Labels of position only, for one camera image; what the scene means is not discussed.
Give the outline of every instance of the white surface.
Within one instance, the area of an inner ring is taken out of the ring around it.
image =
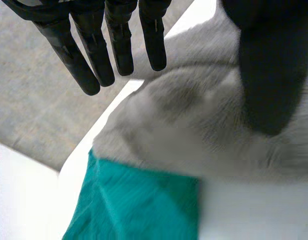
[[[166,35],[210,19],[214,0],[195,0]],[[59,175],[52,239],[60,239],[75,210],[93,138],[108,115],[142,81],[131,80],[69,156]],[[308,184],[293,186],[203,183],[201,240],[308,240]]]
[[[0,240],[44,240],[58,173],[0,144]]]

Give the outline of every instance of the black robotic finger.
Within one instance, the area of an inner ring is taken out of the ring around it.
[[[136,7],[137,1],[135,0],[126,4],[105,2],[105,19],[109,37],[117,70],[122,76],[130,75],[134,71],[128,21]]]
[[[162,17],[170,3],[171,0],[139,1],[139,17],[143,28],[146,51],[150,65],[155,71],[163,70],[167,64]]]
[[[71,15],[100,85],[102,87],[112,85],[115,76],[101,32],[104,9],[82,14],[71,13]]]
[[[239,67],[247,123],[269,136],[289,124],[308,76],[308,1],[222,0],[241,29]]]
[[[90,96],[99,93],[100,85],[71,35],[69,19],[34,24],[49,41],[82,90]]]

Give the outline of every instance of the black fingertip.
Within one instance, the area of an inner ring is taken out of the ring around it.
[[[133,57],[131,54],[128,55],[117,55],[117,70],[121,76],[128,76],[134,72]]]
[[[86,93],[89,96],[94,96],[100,92],[100,85],[99,84],[91,84],[89,86],[82,87],[82,90],[84,93]]]

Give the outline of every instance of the teal towel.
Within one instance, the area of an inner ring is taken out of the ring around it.
[[[198,239],[198,180],[140,170],[92,150],[64,240]]]

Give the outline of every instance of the white wall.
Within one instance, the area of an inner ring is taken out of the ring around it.
[[[0,144],[0,240],[44,240],[58,173]]]

